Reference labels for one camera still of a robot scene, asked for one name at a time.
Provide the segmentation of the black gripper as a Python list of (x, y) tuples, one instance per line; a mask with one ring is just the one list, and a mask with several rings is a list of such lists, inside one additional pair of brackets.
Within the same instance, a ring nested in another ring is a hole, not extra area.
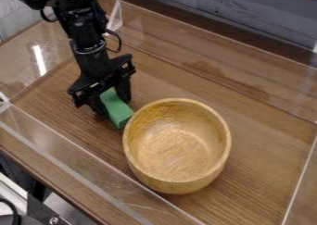
[(77, 107), (90, 105), (100, 117), (106, 117), (109, 111), (100, 94), (116, 88), (121, 99), (132, 101), (132, 75), (137, 72), (133, 64), (133, 55), (125, 54), (109, 57), (106, 42), (95, 48), (81, 49), (75, 42), (70, 42), (75, 61), (79, 66), (79, 77), (69, 88), (69, 95), (74, 98)]

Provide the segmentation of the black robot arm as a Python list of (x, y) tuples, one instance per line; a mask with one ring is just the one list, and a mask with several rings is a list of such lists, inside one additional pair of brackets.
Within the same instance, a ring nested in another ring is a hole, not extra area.
[(106, 11), (98, 0), (19, 0), (31, 9), (43, 12), (49, 7), (55, 16), (46, 18), (58, 22), (65, 30), (75, 61), (79, 66), (79, 77), (69, 88), (78, 107), (89, 106), (97, 115), (112, 117), (114, 110), (105, 97), (113, 89), (120, 100), (132, 100), (130, 78), (136, 73), (133, 55), (110, 57), (106, 34), (116, 35), (109, 29)]

